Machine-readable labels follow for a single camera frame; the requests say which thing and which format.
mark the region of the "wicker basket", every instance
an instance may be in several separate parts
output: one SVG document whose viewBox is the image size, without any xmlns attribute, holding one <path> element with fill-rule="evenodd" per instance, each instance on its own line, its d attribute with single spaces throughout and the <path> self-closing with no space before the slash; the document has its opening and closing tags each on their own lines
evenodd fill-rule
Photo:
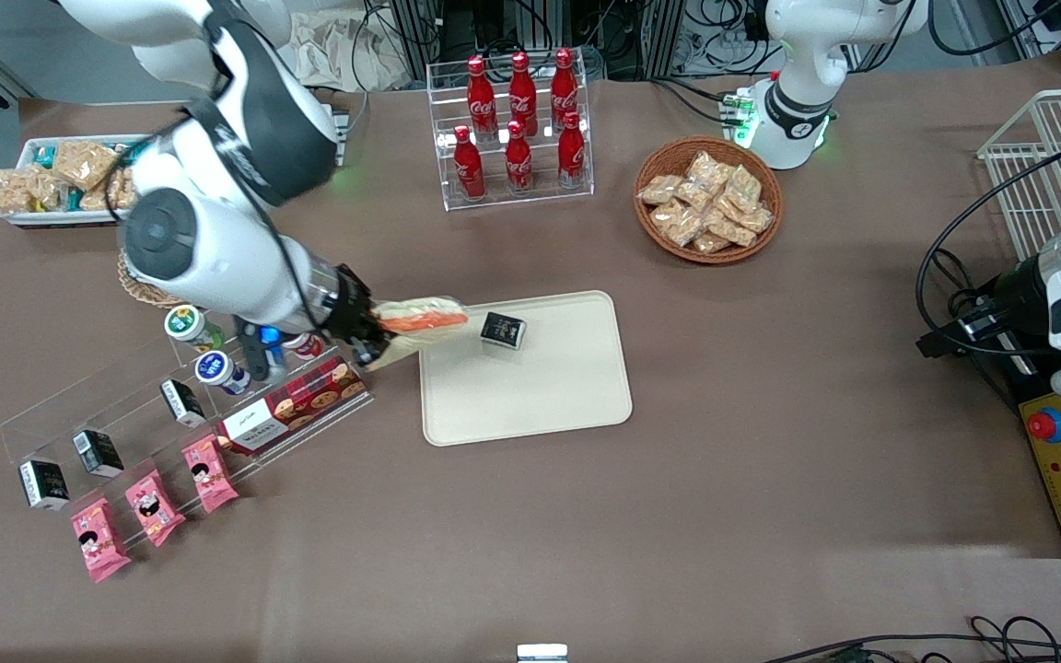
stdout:
<svg viewBox="0 0 1061 663">
<path fill-rule="evenodd" d="M 129 276 L 129 271 L 125 268 L 125 251 L 121 251 L 121 255 L 117 256 L 117 280 L 121 281 L 126 293 L 138 299 L 139 302 L 164 308 L 164 310 L 172 310 L 178 304 L 186 303 L 180 298 L 166 294 L 166 291 L 157 285 L 135 281 L 134 277 Z"/>
<path fill-rule="evenodd" d="M 659 175 L 685 177 L 686 168 L 690 168 L 691 162 L 694 162 L 695 154 L 698 154 L 699 150 L 707 151 L 707 154 L 715 157 L 715 160 L 720 163 L 744 164 L 763 186 L 761 200 L 764 202 L 767 209 L 771 210 L 771 225 L 767 227 L 767 230 L 761 232 L 755 239 L 755 243 L 750 247 L 731 245 L 731 247 L 713 254 L 700 254 L 692 248 L 679 247 L 679 245 L 662 238 L 661 231 L 658 231 L 649 220 L 651 208 L 637 197 L 637 192 L 644 189 L 645 185 L 648 185 L 654 177 Z M 784 194 L 780 192 L 780 182 L 776 179 L 776 173 L 771 172 L 771 169 L 767 168 L 767 164 L 762 162 L 761 158 L 753 155 L 752 152 L 730 142 L 730 140 L 710 136 L 679 138 L 672 143 L 665 143 L 649 155 L 641 164 L 640 172 L 637 173 L 637 186 L 632 188 L 632 206 L 637 209 L 637 220 L 641 222 L 641 227 L 645 229 L 649 238 L 653 238 L 654 242 L 681 259 L 702 264 L 726 264 L 753 256 L 771 242 L 771 238 L 775 238 L 776 231 L 780 229 L 780 221 L 784 219 Z"/>
</svg>

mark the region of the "red cookie box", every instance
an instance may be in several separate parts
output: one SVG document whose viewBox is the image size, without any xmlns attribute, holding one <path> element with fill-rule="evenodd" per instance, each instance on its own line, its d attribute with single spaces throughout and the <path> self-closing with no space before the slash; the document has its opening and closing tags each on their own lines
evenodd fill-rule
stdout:
<svg viewBox="0 0 1061 663">
<path fill-rule="evenodd" d="M 256 456 L 363 391 L 366 385 L 345 359 L 331 357 L 225 418 L 220 423 L 220 446 Z"/>
</svg>

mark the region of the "floor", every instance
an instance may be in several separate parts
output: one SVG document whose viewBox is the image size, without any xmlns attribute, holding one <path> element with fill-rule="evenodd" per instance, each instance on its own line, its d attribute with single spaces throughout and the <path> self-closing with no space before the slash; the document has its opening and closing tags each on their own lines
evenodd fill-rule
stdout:
<svg viewBox="0 0 1061 663">
<path fill-rule="evenodd" d="M 960 34 L 938 0 L 940 32 L 959 43 Z M 977 42 L 1003 34 L 1005 25 L 994 0 L 963 3 Z M 1013 59 L 1009 47 L 991 52 L 989 64 Z M 126 47 L 98 38 L 48 0 L 12 0 L 0 3 L 0 59 L 41 97 L 59 101 L 119 102 L 184 100 L 190 89 L 151 78 Z M 970 58 L 955 58 L 932 45 L 926 31 L 909 35 L 893 53 L 884 71 L 919 68 L 971 67 Z M 0 168 L 17 158 L 18 122 L 14 110 L 0 109 Z"/>
</svg>

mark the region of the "pink snack bag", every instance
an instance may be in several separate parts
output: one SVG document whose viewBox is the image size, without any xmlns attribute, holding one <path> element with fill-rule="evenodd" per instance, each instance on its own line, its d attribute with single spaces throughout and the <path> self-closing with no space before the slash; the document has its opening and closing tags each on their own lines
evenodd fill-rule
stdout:
<svg viewBox="0 0 1061 663">
<path fill-rule="evenodd" d="M 236 488 L 227 479 L 227 467 L 220 456 L 220 448 L 215 444 L 215 436 L 207 436 L 182 450 L 182 457 L 191 467 L 194 477 L 194 490 L 203 500 L 203 509 L 210 513 L 229 500 L 239 499 Z"/>
<path fill-rule="evenodd" d="M 134 507 L 139 523 L 142 523 L 142 529 L 156 546 L 163 544 L 166 537 L 170 536 L 174 527 L 186 522 L 186 518 L 182 518 L 180 512 L 174 511 L 174 507 L 166 496 L 166 489 L 161 485 L 157 470 L 131 486 L 125 491 L 125 499 L 129 502 L 129 506 Z"/>
<path fill-rule="evenodd" d="M 92 578 L 92 582 L 101 582 L 129 563 L 125 545 L 117 538 L 114 509 L 109 508 L 108 500 L 97 500 L 84 511 L 73 516 L 72 529 L 81 541 L 81 554 L 84 555 L 85 566 L 88 566 L 88 576 Z"/>
</svg>

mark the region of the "can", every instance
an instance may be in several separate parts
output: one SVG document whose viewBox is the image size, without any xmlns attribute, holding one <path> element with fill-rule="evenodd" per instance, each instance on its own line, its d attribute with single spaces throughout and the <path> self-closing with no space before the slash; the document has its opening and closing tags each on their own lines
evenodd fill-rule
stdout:
<svg viewBox="0 0 1061 663">
<path fill-rule="evenodd" d="M 316 359 L 321 352 L 325 352 L 325 344 L 321 343 L 321 338 L 318 338 L 316 334 L 309 334 L 309 332 L 285 341 L 281 347 L 293 352 L 301 361 Z"/>
<path fill-rule="evenodd" d="M 224 345 L 224 331 L 214 322 L 207 322 L 203 311 L 190 304 L 174 307 L 166 314 L 166 334 L 193 346 L 199 352 L 213 351 Z"/>
<path fill-rule="evenodd" d="M 194 362 L 194 377 L 209 387 L 220 387 L 229 395 L 239 396 L 248 390 L 251 374 L 236 365 L 227 352 L 210 351 Z"/>
</svg>

